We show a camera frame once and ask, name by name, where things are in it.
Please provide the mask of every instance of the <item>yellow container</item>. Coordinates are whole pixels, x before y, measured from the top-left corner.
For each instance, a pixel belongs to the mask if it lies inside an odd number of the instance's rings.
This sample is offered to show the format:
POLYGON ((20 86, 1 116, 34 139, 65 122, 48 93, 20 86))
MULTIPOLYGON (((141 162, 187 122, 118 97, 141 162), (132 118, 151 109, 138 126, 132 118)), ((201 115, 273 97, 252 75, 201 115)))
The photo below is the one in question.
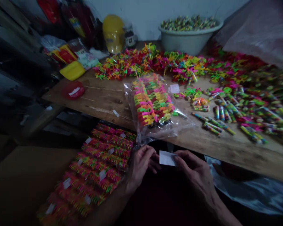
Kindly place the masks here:
POLYGON ((85 69, 79 62, 73 61, 72 63, 61 69, 60 73, 68 80, 73 81, 81 77, 85 73, 85 69))

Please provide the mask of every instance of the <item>white label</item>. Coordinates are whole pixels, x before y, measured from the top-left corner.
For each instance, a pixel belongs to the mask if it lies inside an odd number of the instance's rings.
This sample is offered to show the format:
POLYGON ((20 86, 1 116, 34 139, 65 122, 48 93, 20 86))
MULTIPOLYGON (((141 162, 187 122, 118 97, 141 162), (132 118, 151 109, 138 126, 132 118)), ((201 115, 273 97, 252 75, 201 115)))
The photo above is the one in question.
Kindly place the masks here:
POLYGON ((46 214, 52 214, 55 206, 56 206, 55 204, 50 204, 50 206, 48 207, 46 211, 46 214))
POLYGON ((125 38, 125 40, 126 40, 126 45, 127 46, 134 46, 135 45, 134 35, 125 38))
POLYGON ((116 112, 116 110, 113 110, 113 113, 116 115, 116 117, 119 117, 119 114, 116 112))
POLYGON ((111 149, 108 151, 109 154, 112 154, 113 152, 114 152, 114 148, 111 148, 111 149))
POLYGON ((88 138, 88 139, 85 141, 85 143, 86 143, 86 144, 89 144, 91 140, 92 140, 91 138, 88 138))
POLYGON ((180 93, 178 84, 170 85, 170 88, 171 88, 171 93, 180 93))
POLYGON ((83 159, 80 158, 79 161, 78 161, 78 165, 81 165, 83 163, 83 159))
POLYGON ((70 178, 63 182, 64 189, 67 189, 70 186, 70 178))
POLYGON ((69 93, 69 96, 72 96, 73 94, 75 94, 77 91, 79 91, 80 87, 75 88, 71 93, 69 93))
POLYGON ((176 166, 173 159, 174 156, 177 155, 166 151, 159 151, 159 163, 162 165, 176 166))
POLYGON ((85 202, 86 202, 88 205, 90 205, 90 203, 91 203, 91 198, 90 198, 88 195, 85 196, 85 202))
POLYGON ((101 171, 101 172, 99 173, 99 176, 100 176, 100 181, 101 181, 102 179, 104 179, 104 178, 106 177, 106 172, 105 172, 105 170, 101 171))

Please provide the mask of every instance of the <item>plastic basin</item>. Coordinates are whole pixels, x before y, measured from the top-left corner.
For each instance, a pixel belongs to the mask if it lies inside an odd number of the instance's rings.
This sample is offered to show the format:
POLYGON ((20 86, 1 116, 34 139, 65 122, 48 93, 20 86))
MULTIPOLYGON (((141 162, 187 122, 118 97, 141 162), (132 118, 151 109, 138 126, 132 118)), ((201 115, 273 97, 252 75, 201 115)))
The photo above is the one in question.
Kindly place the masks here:
POLYGON ((213 32, 223 26, 223 21, 216 19, 216 27, 199 31, 169 31, 159 27, 161 42, 165 51, 180 51, 191 56, 200 53, 213 32))

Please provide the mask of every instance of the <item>plastic bag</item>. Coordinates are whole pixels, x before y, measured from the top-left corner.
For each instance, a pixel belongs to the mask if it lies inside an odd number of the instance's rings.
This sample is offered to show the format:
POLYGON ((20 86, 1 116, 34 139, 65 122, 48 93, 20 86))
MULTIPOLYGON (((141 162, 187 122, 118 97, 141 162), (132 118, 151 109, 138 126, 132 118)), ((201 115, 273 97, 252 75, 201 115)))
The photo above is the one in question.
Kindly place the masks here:
POLYGON ((251 1, 215 38, 224 51, 253 55, 283 69, 283 1, 251 1))
POLYGON ((58 50, 60 51, 59 47, 62 45, 67 44, 66 41, 62 39, 58 39, 51 35, 44 35, 41 37, 41 45, 48 51, 58 50))
POLYGON ((210 166, 214 185, 231 200, 260 213, 283 215, 282 182, 267 177, 237 182, 216 172, 213 164, 219 165, 219 160, 208 156, 205 160, 210 166))
POLYGON ((193 121, 180 109, 163 77, 151 73, 125 83, 135 128, 136 142, 147 144, 155 139, 177 136, 182 129, 192 127, 193 121))

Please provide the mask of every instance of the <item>wooden table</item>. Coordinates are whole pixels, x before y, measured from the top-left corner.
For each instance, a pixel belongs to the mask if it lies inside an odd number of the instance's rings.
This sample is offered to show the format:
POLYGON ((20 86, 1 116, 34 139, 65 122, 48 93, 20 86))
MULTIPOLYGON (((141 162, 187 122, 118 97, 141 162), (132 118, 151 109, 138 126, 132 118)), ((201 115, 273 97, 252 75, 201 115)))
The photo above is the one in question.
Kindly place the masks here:
MULTIPOLYGON (((91 69, 77 79, 77 81, 82 82, 86 89, 84 95, 78 100, 71 101, 61 96, 62 88, 69 82, 66 79, 50 89, 43 98, 135 130, 123 87, 124 82, 130 83, 132 79, 126 78, 123 82, 100 80, 95 77, 94 71, 91 69), (113 113, 113 110, 116 110, 119 117, 113 113)), ((168 84, 171 84, 171 79, 172 77, 166 74, 165 80, 168 84)), ((209 82, 209 79, 200 78, 195 86, 207 89, 214 85, 209 82)), ((180 87, 182 92, 185 89, 184 86, 180 87)), ((181 131, 177 137, 168 138, 165 141, 283 181, 283 146, 273 137, 263 135, 268 140, 268 144, 255 145, 237 128, 237 124, 229 124, 229 127, 236 132, 235 136, 223 132, 220 137, 216 137, 202 129, 202 122, 190 115, 191 107, 187 101, 181 99, 178 100, 178 103, 180 109, 191 117, 195 126, 181 131)), ((214 105, 211 102, 211 111, 209 113, 201 112, 199 114, 213 117, 212 108, 214 105)))

